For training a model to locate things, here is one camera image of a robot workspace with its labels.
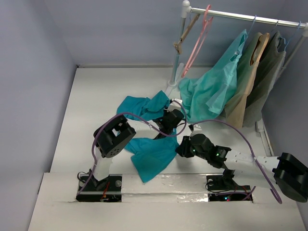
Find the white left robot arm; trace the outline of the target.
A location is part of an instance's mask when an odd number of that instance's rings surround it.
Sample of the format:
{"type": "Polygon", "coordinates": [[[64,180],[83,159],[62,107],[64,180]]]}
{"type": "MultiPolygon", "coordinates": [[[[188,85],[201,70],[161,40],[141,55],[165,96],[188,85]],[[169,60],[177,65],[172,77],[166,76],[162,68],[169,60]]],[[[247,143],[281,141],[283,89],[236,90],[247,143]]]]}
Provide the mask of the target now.
{"type": "Polygon", "coordinates": [[[131,161],[142,182],[152,180],[176,156],[179,146],[176,128],[185,120],[179,109],[166,110],[162,116],[150,119],[131,112],[112,117],[93,134],[90,185],[96,190],[106,186],[112,158],[122,150],[132,153],[131,161]]]}

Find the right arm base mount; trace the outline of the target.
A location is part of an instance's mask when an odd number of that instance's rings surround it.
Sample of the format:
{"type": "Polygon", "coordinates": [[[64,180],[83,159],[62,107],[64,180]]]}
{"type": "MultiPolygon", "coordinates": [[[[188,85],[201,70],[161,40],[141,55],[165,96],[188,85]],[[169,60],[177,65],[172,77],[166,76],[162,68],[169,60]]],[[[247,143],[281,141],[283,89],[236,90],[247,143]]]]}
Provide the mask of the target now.
{"type": "Polygon", "coordinates": [[[234,170],[224,170],[222,174],[207,175],[205,189],[210,202],[253,202],[251,187],[239,185],[234,181],[234,170]]]}

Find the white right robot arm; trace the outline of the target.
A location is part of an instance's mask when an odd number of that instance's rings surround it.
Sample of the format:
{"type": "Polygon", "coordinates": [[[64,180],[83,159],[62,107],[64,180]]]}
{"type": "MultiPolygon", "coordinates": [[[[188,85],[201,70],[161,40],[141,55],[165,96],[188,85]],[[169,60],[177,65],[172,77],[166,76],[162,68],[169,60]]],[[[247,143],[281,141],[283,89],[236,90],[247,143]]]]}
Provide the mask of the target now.
{"type": "Polygon", "coordinates": [[[225,188],[247,185],[270,189],[276,185],[286,197],[301,203],[308,201],[308,168],[292,154],[254,157],[214,145],[202,133],[184,136],[176,153],[186,158],[197,156],[223,169],[220,184],[225,188]]]}

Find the teal blue t-shirt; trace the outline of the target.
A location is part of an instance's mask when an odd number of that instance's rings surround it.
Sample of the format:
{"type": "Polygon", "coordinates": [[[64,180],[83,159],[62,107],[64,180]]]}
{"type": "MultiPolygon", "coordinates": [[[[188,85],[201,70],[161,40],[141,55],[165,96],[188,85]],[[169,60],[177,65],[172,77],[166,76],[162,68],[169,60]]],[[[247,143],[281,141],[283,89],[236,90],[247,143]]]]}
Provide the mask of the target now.
{"type": "MultiPolygon", "coordinates": [[[[127,96],[117,108],[117,113],[129,112],[126,118],[152,121],[163,116],[164,108],[169,106],[169,98],[159,91],[153,98],[127,96]]],[[[149,138],[133,138],[125,150],[133,153],[131,161],[142,182],[147,183],[160,174],[176,156],[175,149],[179,146],[176,137],[153,140],[149,138]]]]}

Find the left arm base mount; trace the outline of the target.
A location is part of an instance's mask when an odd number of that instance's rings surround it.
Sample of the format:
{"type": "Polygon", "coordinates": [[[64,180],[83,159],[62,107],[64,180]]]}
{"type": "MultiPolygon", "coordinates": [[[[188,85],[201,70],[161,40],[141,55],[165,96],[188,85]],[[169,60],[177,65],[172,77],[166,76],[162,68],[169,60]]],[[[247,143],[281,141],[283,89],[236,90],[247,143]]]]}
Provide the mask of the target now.
{"type": "Polygon", "coordinates": [[[94,177],[87,183],[82,192],[79,192],[89,178],[89,174],[80,173],[76,200],[78,202],[121,202],[122,201],[122,175],[109,175],[107,178],[97,181],[94,177]]]}

